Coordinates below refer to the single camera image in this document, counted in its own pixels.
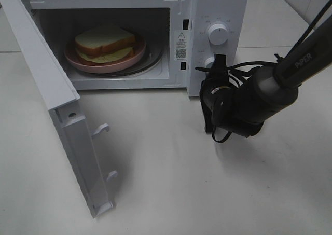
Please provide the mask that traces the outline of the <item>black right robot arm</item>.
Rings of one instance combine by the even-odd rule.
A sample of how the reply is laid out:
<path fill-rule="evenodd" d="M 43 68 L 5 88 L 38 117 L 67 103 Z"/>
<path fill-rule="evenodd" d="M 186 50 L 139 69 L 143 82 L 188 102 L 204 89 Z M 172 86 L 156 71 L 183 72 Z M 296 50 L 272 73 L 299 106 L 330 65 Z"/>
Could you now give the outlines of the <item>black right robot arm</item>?
<path fill-rule="evenodd" d="M 205 131 L 217 128 L 243 137 L 256 135 L 264 121 L 292 105 L 299 86 L 331 64 L 331 18 L 278 63 L 248 62 L 254 68 L 227 67 L 226 56 L 216 54 L 199 92 Z"/>

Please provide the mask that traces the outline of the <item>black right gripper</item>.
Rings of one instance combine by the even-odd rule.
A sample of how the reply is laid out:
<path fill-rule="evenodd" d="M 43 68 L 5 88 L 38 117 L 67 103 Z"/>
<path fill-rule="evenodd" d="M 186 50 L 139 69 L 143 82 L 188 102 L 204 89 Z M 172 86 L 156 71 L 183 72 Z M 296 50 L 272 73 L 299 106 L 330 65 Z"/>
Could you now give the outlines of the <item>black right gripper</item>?
<path fill-rule="evenodd" d="M 214 54 L 214 61 L 201 84 L 199 93 L 205 132 L 211 134 L 214 126 L 220 126 L 231 109 L 233 85 L 227 74 L 226 55 Z"/>

